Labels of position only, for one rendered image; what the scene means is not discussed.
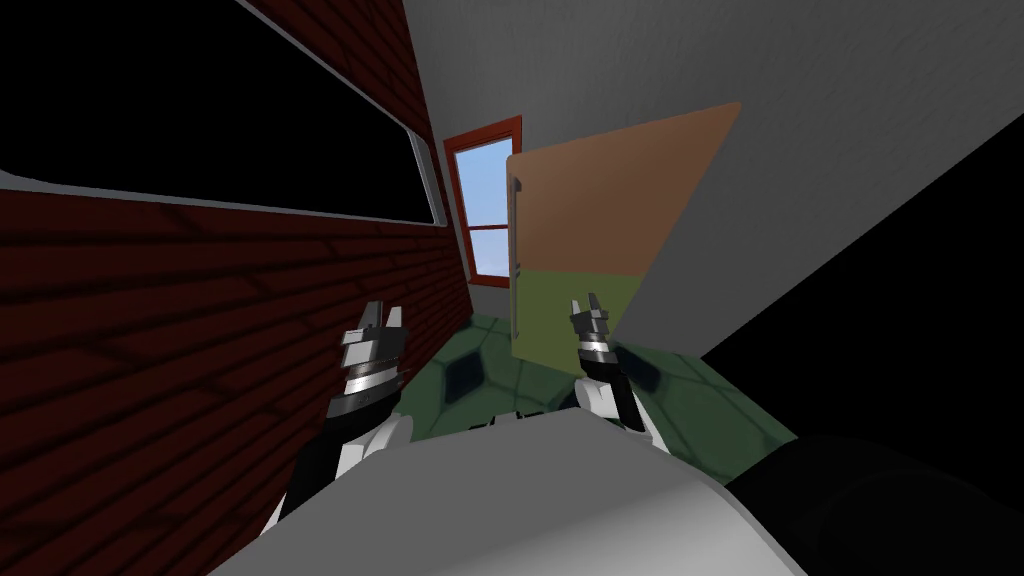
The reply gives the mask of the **brown and green fridge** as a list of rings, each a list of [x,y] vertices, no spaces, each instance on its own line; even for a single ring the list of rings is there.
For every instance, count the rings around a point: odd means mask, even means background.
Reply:
[[[595,293],[618,326],[740,111],[727,102],[508,158],[508,182],[522,187],[513,356],[579,372],[570,300]]]

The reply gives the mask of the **dark window with grey frame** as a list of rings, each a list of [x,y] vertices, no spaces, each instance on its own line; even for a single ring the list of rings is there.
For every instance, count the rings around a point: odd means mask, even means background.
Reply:
[[[425,143],[254,0],[0,0],[0,173],[433,224]]]

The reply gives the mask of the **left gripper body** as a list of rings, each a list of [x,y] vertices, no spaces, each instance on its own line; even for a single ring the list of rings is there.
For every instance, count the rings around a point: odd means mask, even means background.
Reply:
[[[409,330],[398,326],[370,327],[346,331],[341,340],[340,366],[356,373],[397,368]]]

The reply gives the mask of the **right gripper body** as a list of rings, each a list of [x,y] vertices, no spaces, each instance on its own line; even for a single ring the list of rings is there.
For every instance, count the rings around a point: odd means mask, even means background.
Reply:
[[[583,342],[597,342],[606,345],[611,330],[605,311],[582,311],[570,316],[573,331]]]

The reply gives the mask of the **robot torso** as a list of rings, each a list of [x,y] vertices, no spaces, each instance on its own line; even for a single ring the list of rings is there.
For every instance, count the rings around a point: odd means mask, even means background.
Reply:
[[[719,483],[579,408],[377,451],[210,576],[807,576]]]

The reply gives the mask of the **red framed window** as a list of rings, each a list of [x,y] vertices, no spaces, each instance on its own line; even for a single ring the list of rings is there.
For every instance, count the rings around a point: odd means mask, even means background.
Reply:
[[[506,164],[522,151],[522,117],[447,138],[443,146],[469,282],[507,288],[511,224]]]

